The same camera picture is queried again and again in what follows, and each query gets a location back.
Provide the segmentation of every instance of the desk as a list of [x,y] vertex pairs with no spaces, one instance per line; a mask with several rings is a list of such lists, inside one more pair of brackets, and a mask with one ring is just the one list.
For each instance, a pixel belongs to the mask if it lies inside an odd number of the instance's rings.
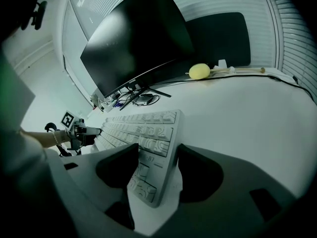
[[[294,83],[274,68],[268,74]],[[122,111],[95,110],[87,126],[101,127],[106,117],[180,109],[185,119],[181,142],[247,160],[289,189],[296,197],[309,186],[317,164],[317,106],[298,88],[268,78],[228,78],[164,86],[154,105],[130,104]],[[150,235],[177,208],[181,182],[153,209],[129,195],[136,231]]]

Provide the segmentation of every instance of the keyboard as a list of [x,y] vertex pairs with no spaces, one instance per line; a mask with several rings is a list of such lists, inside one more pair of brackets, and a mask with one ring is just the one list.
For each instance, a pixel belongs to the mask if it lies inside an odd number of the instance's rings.
[[99,151],[139,144],[139,165],[127,189],[151,207],[158,207],[171,170],[176,166],[180,110],[106,118],[95,138]]

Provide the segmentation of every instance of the cable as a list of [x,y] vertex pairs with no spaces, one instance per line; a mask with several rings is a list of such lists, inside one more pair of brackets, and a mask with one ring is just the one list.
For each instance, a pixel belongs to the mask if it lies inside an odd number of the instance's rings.
[[100,105],[100,103],[104,103],[104,104],[107,104],[107,105],[110,105],[110,104],[111,104],[111,102],[102,101],[102,100],[98,97],[98,104]]
[[[137,90],[130,90],[128,92],[125,92],[125,93],[122,93],[122,95],[119,96],[119,98],[116,100],[115,104],[113,105],[114,107],[116,107],[119,102],[123,102],[123,103],[120,103],[120,104],[125,104],[127,101],[131,100],[134,96],[135,96],[135,93],[134,92],[138,92],[140,91],[141,89],[137,89]],[[126,96],[130,94],[130,96],[126,99],[126,100],[121,100],[120,98],[122,98],[123,96]]]
[[293,87],[296,87],[296,88],[304,90],[305,92],[308,93],[308,95],[314,101],[314,98],[313,98],[312,94],[310,93],[310,91],[308,89],[306,89],[304,87],[301,87],[299,85],[293,85],[291,83],[288,83],[288,82],[286,82],[286,81],[284,81],[284,80],[282,80],[282,79],[280,79],[278,77],[272,76],[272,75],[230,75],[230,76],[223,76],[223,77],[212,77],[212,78],[203,78],[203,79],[194,79],[194,80],[176,80],[176,81],[170,81],[170,82],[154,83],[154,84],[149,85],[149,87],[153,86],[153,85],[163,85],[163,84],[173,84],[173,83],[192,83],[192,82],[223,79],[223,78],[231,78],[231,77],[267,77],[267,78],[270,78],[270,79],[273,79],[273,80],[276,80],[276,81],[280,81],[280,82],[283,82],[283,83],[285,83],[287,85],[290,85],[290,86],[293,86]]

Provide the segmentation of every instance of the black monitor screen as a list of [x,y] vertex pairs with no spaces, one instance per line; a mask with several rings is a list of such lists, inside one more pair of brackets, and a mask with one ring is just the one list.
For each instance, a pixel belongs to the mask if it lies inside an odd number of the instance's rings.
[[173,0],[124,0],[99,25],[81,60],[105,96],[193,52]]

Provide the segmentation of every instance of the yellow ball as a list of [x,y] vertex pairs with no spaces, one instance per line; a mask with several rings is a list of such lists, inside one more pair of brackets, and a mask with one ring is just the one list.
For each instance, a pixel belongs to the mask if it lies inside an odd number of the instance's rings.
[[208,77],[210,74],[210,68],[205,63],[199,63],[194,65],[189,70],[189,76],[192,79],[203,79]]

